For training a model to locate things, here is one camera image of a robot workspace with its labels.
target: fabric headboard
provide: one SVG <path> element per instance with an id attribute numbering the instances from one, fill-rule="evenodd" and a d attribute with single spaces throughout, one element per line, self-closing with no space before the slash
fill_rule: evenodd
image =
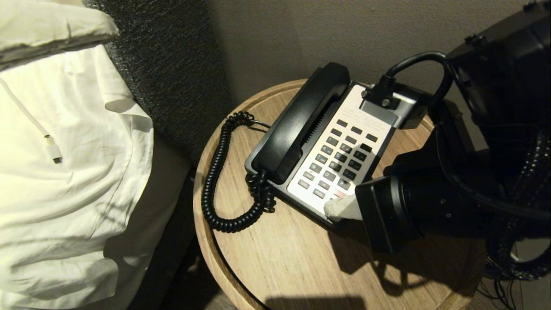
<path id="1" fill-rule="evenodd" d="M 197 164 L 235 106 L 204 1 L 84 0 L 109 14 L 119 37 L 107 53 L 154 130 Z"/>

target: telephone handset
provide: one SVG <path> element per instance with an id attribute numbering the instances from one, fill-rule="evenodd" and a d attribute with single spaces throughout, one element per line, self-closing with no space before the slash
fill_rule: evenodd
<path id="1" fill-rule="evenodd" d="M 370 87 L 351 82 L 346 67 L 329 63 L 317 69 L 283 110 L 245 162 L 254 198 L 242 216 L 229 220 L 215 212 L 214 189 L 228 152 L 229 136 L 240 125 L 259 122 L 247 112 L 222 126 L 203 186 L 202 210 L 214 229 L 236 232 L 262 212 L 273 212 L 278 195 L 326 227 L 336 225 L 323 207 L 330 199 L 354 193 L 371 179 L 395 129 L 416 128 L 431 96 L 396 83 L 392 106 L 364 99 Z"/>

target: black braided cable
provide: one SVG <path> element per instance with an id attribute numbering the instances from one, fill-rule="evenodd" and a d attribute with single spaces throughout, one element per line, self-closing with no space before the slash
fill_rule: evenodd
<path id="1" fill-rule="evenodd" d="M 255 223 L 262 212 L 274 212 L 273 206 L 276 204 L 272 186 L 267 182 L 265 172 L 254 174 L 248 173 L 245 182 L 249 187 L 249 193 L 254 199 L 251 208 L 243 215 L 237 218 L 221 218 L 214 209 L 214 192 L 216 183 L 220 177 L 220 172 L 228 156 L 230 147 L 231 133 L 239 126 L 252 126 L 256 124 L 255 117 L 244 111 L 234 113 L 228 117 L 226 123 L 222 125 L 218 147 L 210 163 L 210 168 L 203 186 L 201 197 L 201 206 L 203 216 L 212 229 L 221 232 L 238 232 Z"/>

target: white cable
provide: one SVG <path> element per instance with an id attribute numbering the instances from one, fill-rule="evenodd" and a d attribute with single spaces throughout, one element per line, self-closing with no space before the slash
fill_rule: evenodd
<path id="1" fill-rule="evenodd" d="M 62 156 L 60 148 L 56 145 L 55 141 L 53 140 L 53 137 L 48 134 L 46 129 L 40 125 L 40 123 L 32 116 L 29 111 L 25 108 L 25 106 L 19 101 L 19 99 L 15 96 L 15 94 L 12 92 L 10 87 L 8 86 L 8 83 L 6 83 L 2 78 L 0 78 L 0 84 L 6 90 L 6 93 L 10 96 L 12 101 L 17 105 L 19 110 L 25 114 L 25 116 L 35 125 L 35 127 L 42 133 L 44 138 L 46 139 L 46 151 L 48 152 L 48 155 L 50 155 L 50 158 L 53 160 L 54 163 L 61 163 Z"/>

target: wooden table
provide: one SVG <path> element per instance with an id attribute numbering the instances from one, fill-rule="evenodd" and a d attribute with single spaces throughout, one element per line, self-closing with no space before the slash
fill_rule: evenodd
<path id="1" fill-rule="evenodd" d="M 304 82 L 266 89 L 235 111 L 271 124 Z M 397 154 L 420 148 L 431 130 L 430 121 L 423 121 L 417 129 L 396 131 L 374 177 Z M 193 208 L 205 261 L 239 309 L 444 310 L 469 303 L 484 265 L 480 241 L 427 238 L 397 255 L 377 255 L 365 245 L 361 222 L 352 221 L 338 234 L 327 232 L 279 199 L 275 213 L 263 214 L 241 232 L 212 231 L 203 219 L 201 192 L 219 134 L 220 126 L 197 168 Z M 234 131 L 215 194 L 221 217 L 234 218 L 251 206 L 244 162 L 263 134 L 246 127 Z"/>

